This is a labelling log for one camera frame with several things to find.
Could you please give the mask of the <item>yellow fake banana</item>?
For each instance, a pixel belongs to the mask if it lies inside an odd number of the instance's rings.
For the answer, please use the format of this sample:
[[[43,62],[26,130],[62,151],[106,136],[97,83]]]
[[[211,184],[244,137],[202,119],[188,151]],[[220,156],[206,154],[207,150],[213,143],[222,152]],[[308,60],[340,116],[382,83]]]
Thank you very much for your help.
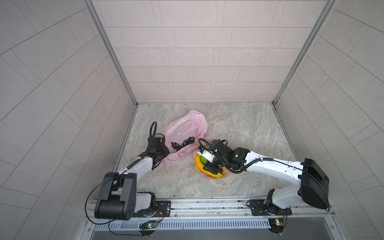
[[[201,173],[203,176],[205,176],[209,180],[216,180],[216,179],[224,178],[224,175],[221,174],[221,173],[218,173],[218,174],[215,175],[215,174],[205,170],[204,169],[204,165],[200,161],[200,156],[199,155],[196,155],[196,157],[195,157],[195,167],[196,167],[196,170],[199,173]]]

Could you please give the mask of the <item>green fake fruit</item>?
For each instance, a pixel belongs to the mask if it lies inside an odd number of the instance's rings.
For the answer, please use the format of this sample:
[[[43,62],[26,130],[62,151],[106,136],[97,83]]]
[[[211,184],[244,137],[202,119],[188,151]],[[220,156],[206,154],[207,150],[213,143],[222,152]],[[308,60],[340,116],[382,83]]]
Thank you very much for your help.
[[[206,165],[208,160],[206,158],[204,158],[203,156],[200,156],[200,161],[203,165]]]

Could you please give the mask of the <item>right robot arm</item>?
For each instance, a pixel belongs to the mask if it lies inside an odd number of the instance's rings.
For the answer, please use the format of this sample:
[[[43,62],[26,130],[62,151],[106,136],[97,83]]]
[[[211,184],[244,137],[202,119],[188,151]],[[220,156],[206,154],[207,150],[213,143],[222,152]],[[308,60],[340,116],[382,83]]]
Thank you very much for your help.
[[[245,148],[231,149],[225,140],[198,139],[196,165],[210,177],[223,178],[224,171],[232,174],[255,172],[266,174],[290,183],[283,189],[271,189],[264,200],[249,200],[247,205],[265,215],[286,217],[291,207],[307,204],[330,210],[330,179],[312,159],[290,162],[266,157]]]

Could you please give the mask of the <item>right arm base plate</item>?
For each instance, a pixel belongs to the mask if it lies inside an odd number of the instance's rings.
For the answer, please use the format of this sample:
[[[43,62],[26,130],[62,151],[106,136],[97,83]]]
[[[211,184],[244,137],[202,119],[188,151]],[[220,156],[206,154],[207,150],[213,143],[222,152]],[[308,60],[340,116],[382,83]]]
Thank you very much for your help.
[[[281,209],[274,204],[267,205],[265,200],[249,200],[246,203],[252,211],[253,216],[291,216],[292,210],[290,208]]]

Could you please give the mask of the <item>pink scalloped bowl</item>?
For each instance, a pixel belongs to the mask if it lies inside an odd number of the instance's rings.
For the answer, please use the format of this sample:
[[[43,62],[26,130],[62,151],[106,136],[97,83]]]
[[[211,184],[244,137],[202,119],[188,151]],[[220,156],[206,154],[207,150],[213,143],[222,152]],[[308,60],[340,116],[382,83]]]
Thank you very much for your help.
[[[218,175],[213,175],[203,169],[203,164],[200,162],[198,163],[198,160],[200,159],[200,156],[197,154],[197,151],[194,151],[193,153],[194,159],[195,159],[195,169],[203,175],[208,180],[220,180],[220,179],[227,179],[231,176],[231,173],[223,168],[223,173]]]

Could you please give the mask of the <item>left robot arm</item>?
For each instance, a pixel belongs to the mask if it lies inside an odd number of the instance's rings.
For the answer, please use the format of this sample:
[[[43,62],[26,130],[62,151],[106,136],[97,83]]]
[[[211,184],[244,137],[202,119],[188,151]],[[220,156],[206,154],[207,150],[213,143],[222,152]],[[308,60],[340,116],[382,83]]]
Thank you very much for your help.
[[[148,138],[147,149],[123,172],[107,173],[94,210],[95,218],[127,221],[135,214],[154,215],[157,212],[155,194],[138,192],[137,182],[169,154],[165,136],[155,134]]]

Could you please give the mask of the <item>pink plastic bag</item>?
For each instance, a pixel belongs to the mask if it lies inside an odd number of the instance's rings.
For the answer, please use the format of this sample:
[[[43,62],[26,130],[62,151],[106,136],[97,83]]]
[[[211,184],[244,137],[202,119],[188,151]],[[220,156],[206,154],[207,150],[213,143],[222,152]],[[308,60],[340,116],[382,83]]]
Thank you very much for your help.
[[[208,130],[208,123],[204,114],[198,111],[190,111],[186,116],[170,123],[165,128],[165,146],[170,151],[170,154],[164,158],[164,162],[167,168],[174,167],[182,163],[185,158],[198,149],[199,138],[204,138]],[[184,141],[193,137],[195,141],[180,150],[175,150],[172,143],[182,145]]]

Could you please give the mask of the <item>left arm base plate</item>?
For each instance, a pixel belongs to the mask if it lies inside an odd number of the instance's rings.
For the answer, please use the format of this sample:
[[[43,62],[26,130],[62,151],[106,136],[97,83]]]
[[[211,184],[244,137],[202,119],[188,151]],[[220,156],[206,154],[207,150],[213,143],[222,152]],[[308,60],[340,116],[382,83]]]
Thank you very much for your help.
[[[149,209],[134,213],[134,218],[165,218],[170,216],[171,201],[156,201]]]

